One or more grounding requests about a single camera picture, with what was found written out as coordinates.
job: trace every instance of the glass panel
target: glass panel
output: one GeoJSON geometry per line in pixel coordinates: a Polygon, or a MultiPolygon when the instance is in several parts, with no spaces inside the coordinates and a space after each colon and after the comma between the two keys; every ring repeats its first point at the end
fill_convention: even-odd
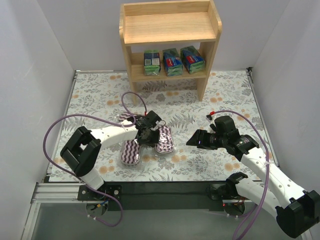
{"type": "MultiPolygon", "coordinates": [[[[110,211],[102,218],[114,223],[119,216],[119,212],[110,211]]],[[[86,204],[43,203],[32,240],[231,240],[240,221],[214,215],[208,210],[128,210],[119,226],[108,227],[87,218],[86,204]]],[[[263,210],[244,239],[292,238],[263,210]]]]}

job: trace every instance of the cable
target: cable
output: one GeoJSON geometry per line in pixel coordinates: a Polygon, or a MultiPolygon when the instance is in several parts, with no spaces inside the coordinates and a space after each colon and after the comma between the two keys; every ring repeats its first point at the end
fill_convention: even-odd
{"type": "Polygon", "coordinates": [[[99,201],[99,200],[101,200],[101,199],[106,199],[106,197],[105,197],[105,196],[101,196],[100,198],[94,197],[94,199],[97,200],[97,201],[99,201]]]}
{"type": "MultiPolygon", "coordinates": [[[[47,153],[47,148],[46,148],[46,144],[47,144],[47,139],[48,139],[48,135],[49,135],[50,131],[51,131],[52,128],[53,128],[55,125],[57,125],[59,122],[61,122],[61,121],[64,120],[64,119],[71,118],[71,117],[86,117],[86,118],[98,120],[98,121],[101,121],[101,122],[103,122],[103,123],[110,124],[110,125],[113,125],[113,126],[116,126],[116,127],[131,127],[131,126],[133,126],[133,125],[136,124],[136,117],[134,116],[134,114],[133,114],[132,112],[129,111],[129,109],[127,108],[127,106],[126,106],[125,103],[124,103],[124,96],[127,95],[127,94],[137,95],[137,96],[141,99],[141,101],[142,101],[142,103],[143,103],[143,106],[144,106],[144,109],[145,109],[144,114],[146,115],[146,114],[147,114],[147,106],[146,106],[145,101],[142,99],[142,97],[139,96],[139,95],[138,95],[137,93],[135,93],[135,92],[126,91],[126,92],[125,92],[124,94],[122,94],[122,96],[121,96],[121,103],[122,103],[122,106],[124,107],[124,109],[133,117],[133,123],[132,123],[132,124],[122,125],[122,124],[119,124],[119,123],[114,123],[114,122],[111,122],[111,121],[108,121],[108,120],[101,119],[101,118],[99,118],[99,117],[90,116],[90,115],[81,114],[81,113],[79,113],[79,114],[70,114],[70,115],[63,116],[63,117],[59,118],[58,120],[56,120],[54,123],[52,123],[51,126],[48,128],[48,130],[46,131],[46,133],[45,133],[45,135],[44,135],[43,143],[42,143],[42,150],[43,150],[43,153],[44,153],[44,156],[46,157],[46,159],[48,159],[48,161],[49,161],[52,165],[56,166],[58,169],[65,171],[66,173],[74,176],[74,177],[77,178],[80,182],[82,182],[81,178],[77,177],[73,172],[71,172],[71,171],[65,169],[64,167],[58,165],[57,163],[55,163],[55,162],[50,158],[50,156],[48,155],[48,153],[47,153]]],[[[121,203],[120,203],[115,197],[113,197],[113,196],[111,196],[111,195],[109,195],[109,194],[106,194],[106,193],[104,193],[104,192],[95,190],[95,189],[93,189],[91,186],[89,186],[88,184],[85,184],[85,186],[86,186],[88,189],[90,189],[91,191],[93,191],[93,192],[95,192],[95,193],[97,193],[97,194],[101,194],[101,195],[103,195],[103,196],[106,196],[107,198],[110,198],[110,199],[114,200],[114,201],[119,205],[119,208],[120,208],[120,218],[119,218],[119,220],[118,220],[116,223],[108,223],[108,222],[106,222],[106,221],[104,221],[104,220],[102,220],[102,219],[100,219],[100,218],[98,218],[98,217],[95,217],[95,216],[92,216],[92,215],[88,215],[88,216],[92,217],[94,220],[97,220],[97,221],[99,221],[99,222],[101,222],[101,223],[103,223],[104,225],[107,225],[107,226],[109,226],[109,227],[115,227],[115,226],[117,226],[117,225],[121,222],[121,220],[122,220],[122,218],[123,218],[123,211],[124,211],[124,210],[123,210],[123,208],[122,208],[121,203]]]]}
{"type": "Polygon", "coordinates": [[[107,202],[109,202],[109,200],[107,199],[107,200],[104,200],[102,203],[99,203],[99,205],[103,205],[103,204],[105,204],[105,203],[107,203],[107,202]]]}
{"type": "Polygon", "coordinates": [[[246,200],[246,199],[245,199],[244,197],[240,197],[239,201],[236,202],[234,205],[236,205],[236,206],[242,205],[242,204],[245,203],[245,200],[246,200]]]}
{"type": "Polygon", "coordinates": [[[238,203],[240,203],[241,200],[242,200],[242,197],[240,196],[238,201],[236,203],[234,203],[234,205],[238,205],[238,203]]]}
{"type": "Polygon", "coordinates": [[[164,122],[164,124],[161,125],[161,126],[160,126],[159,128],[157,128],[157,129],[161,129],[161,128],[163,128],[163,127],[167,124],[167,122],[166,122],[165,120],[161,120],[160,122],[164,122]]]}
{"type": "MultiPolygon", "coordinates": [[[[244,120],[246,120],[251,127],[253,128],[253,130],[255,131],[255,133],[258,135],[259,139],[262,142],[263,147],[265,148],[265,160],[267,162],[269,162],[269,150],[268,147],[264,141],[264,139],[262,138],[262,136],[260,135],[260,133],[258,132],[258,130],[256,129],[256,127],[253,125],[253,123],[247,119],[245,116],[243,116],[242,114],[236,112],[236,111],[232,111],[232,110],[220,110],[220,111],[216,111],[216,112],[211,112],[210,115],[213,114],[219,114],[219,113],[232,113],[232,114],[236,114],[240,117],[242,117],[244,120]]],[[[265,174],[265,182],[264,182],[264,188],[263,188],[263,193],[262,193],[262,197],[260,200],[259,205],[257,206],[257,210],[255,211],[255,214],[253,216],[253,218],[251,219],[251,221],[249,222],[249,224],[247,225],[247,227],[243,230],[243,232],[240,234],[240,236],[238,238],[236,238],[241,226],[246,222],[246,220],[253,214],[254,211],[251,211],[250,214],[248,214],[243,221],[239,224],[239,226],[236,228],[236,230],[234,231],[234,234],[232,236],[232,240],[241,240],[249,231],[249,229],[252,227],[252,225],[254,224],[254,222],[256,221],[261,209],[262,209],[262,205],[264,204],[266,195],[267,195],[267,190],[268,190],[268,184],[269,184],[269,173],[270,173],[270,166],[269,164],[266,165],[266,174],[265,174]]]]}

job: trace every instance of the patterned mat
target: patterned mat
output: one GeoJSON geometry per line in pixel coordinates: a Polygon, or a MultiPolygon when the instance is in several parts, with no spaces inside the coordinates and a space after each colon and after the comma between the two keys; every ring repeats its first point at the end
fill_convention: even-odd
{"type": "MultiPolygon", "coordinates": [[[[89,114],[116,121],[123,113],[121,94],[129,91],[126,73],[79,74],[76,79],[67,114],[89,114]]],[[[175,152],[157,155],[152,148],[144,148],[141,161],[135,167],[120,163],[122,144],[118,143],[100,152],[95,167],[105,181],[211,181],[225,180],[241,171],[251,179],[258,179],[249,168],[229,155],[224,149],[204,150],[186,146],[197,129],[209,129],[206,115],[211,111],[234,110],[249,118],[269,146],[268,139],[245,71],[220,71],[210,74],[202,102],[198,101],[193,79],[151,81],[139,83],[139,93],[148,110],[155,111],[171,127],[175,152]]],[[[136,114],[143,114],[142,104],[134,106],[132,96],[125,102],[136,114]]],[[[243,118],[233,115],[240,134],[248,134],[261,145],[255,132],[243,118]]],[[[107,125],[92,119],[73,117],[63,124],[54,161],[64,168],[68,165],[60,151],[76,128],[86,126],[98,129],[107,125]]],[[[75,178],[53,167],[50,182],[72,182],[75,178]]]]}

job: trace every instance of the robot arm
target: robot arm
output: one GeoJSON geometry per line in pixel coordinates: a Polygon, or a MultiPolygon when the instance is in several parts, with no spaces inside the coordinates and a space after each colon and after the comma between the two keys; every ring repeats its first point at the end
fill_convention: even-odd
{"type": "MultiPolygon", "coordinates": [[[[94,167],[99,152],[111,145],[134,139],[141,144],[157,144],[159,130],[153,128],[160,121],[161,118],[150,111],[146,116],[137,116],[135,125],[130,127],[107,126],[88,130],[81,126],[62,148],[60,155],[77,177],[97,190],[104,184],[94,167]]],[[[130,125],[133,122],[134,119],[130,117],[121,124],[130,125]]]]}
{"type": "MultiPolygon", "coordinates": [[[[274,163],[266,162],[266,156],[258,143],[249,135],[240,135],[231,117],[218,117],[214,123],[210,124],[214,133],[198,129],[186,144],[209,150],[225,148],[262,181],[266,179],[266,164],[269,164],[270,191],[262,207],[276,218],[288,236],[297,238],[319,222],[320,195],[316,191],[307,192],[274,163]]],[[[240,195],[256,204],[259,204],[263,192],[262,187],[241,172],[232,174],[226,180],[226,190],[231,196],[240,195]]]]}

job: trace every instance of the blue and green package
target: blue and green package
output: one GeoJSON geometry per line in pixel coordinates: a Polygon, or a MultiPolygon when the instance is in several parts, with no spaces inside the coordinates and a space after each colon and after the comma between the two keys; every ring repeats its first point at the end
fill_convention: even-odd
{"type": "Polygon", "coordinates": [[[144,51],[144,73],[145,75],[159,75],[161,70],[160,54],[158,50],[144,51]]]}
{"type": "Polygon", "coordinates": [[[180,56],[183,65],[190,74],[197,73],[205,69],[206,62],[194,46],[181,48],[180,56]]]}
{"type": "Polygon", "coordinates": [[[182,74],[183,65],[177,49],[170,48],[162,51],[163,65],[168,77],[182,74]]]}

